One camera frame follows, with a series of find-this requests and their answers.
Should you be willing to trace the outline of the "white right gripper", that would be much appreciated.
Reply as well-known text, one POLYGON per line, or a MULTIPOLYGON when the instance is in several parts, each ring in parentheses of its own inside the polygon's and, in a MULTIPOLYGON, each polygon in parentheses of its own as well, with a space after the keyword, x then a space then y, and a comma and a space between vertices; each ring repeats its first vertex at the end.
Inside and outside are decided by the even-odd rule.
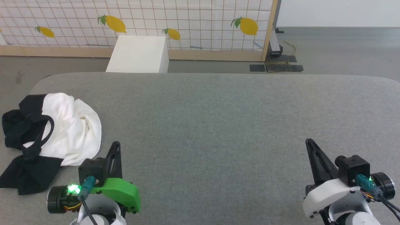
POLYGON ((390 202, 395 197, 395 185, 382 172, 369 177, 357 175, 355 186, 349 187, 338 179, 338 168, 314 139, 305 141, 314 186, 306 187, 303 210, 307 217, 320 215, 323 219, 374 219, 369 203, 379 202, 396 214, 390 202))

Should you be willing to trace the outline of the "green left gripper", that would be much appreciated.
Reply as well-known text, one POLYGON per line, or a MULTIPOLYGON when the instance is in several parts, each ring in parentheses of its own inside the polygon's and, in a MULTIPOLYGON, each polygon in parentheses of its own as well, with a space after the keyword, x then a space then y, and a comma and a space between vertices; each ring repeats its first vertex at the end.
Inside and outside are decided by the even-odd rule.
POLYGON ((77 212, 84 208, 81 198, 89 206, 89 198, 110 198, 123 212, 138 213, 141 199, 138 188, 125 181, 122 174, 121 144, 114 141, 106 155, 106 181, 99 186, 94 178, 87 178, 83 184, 53 186, 47 195, 47 210, 52 214, 77 212))

